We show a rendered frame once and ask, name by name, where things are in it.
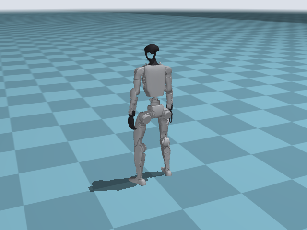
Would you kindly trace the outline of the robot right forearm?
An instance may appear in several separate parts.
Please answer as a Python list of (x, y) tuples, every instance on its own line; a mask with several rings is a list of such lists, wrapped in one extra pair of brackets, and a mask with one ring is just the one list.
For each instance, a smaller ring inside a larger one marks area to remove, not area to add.
[(166, 93), (166, 99), (167, 99), (167, 108), (171, 109), (171, 106), (173, 105), (173, 89), (170, 92)]

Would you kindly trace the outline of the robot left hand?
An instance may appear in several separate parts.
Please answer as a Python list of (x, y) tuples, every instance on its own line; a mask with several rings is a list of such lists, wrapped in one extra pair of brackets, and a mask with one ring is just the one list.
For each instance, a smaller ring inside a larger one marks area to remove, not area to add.
[(134, 119), (133, 119), (134, 116), (135, 116), (135, 111), (132, 111), (132, 115), (129, 114), (128, 124), (131, 129), (136, 130), (136, 128), (134, 127)]

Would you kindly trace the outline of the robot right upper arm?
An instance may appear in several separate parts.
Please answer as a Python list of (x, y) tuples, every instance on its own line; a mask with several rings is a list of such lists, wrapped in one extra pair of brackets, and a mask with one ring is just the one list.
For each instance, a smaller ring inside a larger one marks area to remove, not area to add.
[[(165, 65), (164, 65), (165, 66)], [(169, 66), (165, 66), (165, 92), (172, 91), (172, 69)]]

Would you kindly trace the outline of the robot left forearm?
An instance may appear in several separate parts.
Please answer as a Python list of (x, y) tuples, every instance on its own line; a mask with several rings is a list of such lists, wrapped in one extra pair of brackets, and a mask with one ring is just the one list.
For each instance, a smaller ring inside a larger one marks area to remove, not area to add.
[(138, 100), (138, 97), (136, 97), (136, 90), (133, 88), (131, 89), (130, 91), (130, 109), (128, 111), (128, 113), (130, 115), (132, 115), (132, 111), (135, 111), (136, 112), (136, 105), (137, 105), (137, 100)]

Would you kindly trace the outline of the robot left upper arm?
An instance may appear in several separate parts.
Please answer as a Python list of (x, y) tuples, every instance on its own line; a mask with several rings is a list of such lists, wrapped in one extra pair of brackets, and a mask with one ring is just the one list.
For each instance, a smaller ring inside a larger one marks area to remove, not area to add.
[(136, 90), (136, 95), (140, 94), (141, 86), (141, 76), (144, 74), (145, 67), (138, 67), (134, 70), (134, 89)]

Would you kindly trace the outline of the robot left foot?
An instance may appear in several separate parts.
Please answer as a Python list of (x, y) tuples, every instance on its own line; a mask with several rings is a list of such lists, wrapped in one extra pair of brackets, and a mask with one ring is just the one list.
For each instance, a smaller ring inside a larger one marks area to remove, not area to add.
[(142, 178), (138, 180), (137, 177), (130, 177), (128, 180), (139, 185), (146, 185), (145, 179)]

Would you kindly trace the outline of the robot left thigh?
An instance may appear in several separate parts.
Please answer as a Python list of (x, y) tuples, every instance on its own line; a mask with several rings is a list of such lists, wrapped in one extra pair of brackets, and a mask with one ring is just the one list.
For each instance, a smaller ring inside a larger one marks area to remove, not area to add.
[(142, 139), (144, 136), (144, 133), (146, 131), (146, 124), (148, 124), (151, 121), (152, 112), (150, 110), (147, 110), (145, 112), (140, 112), (137, 116), (136, 122), (135, 122), (135, 128), (133, 133), (134, 137), (134, 146), (137, 145), (142, 146), (142, 153), (144, 153), (147, 149), (146, 145), (142, 143)]

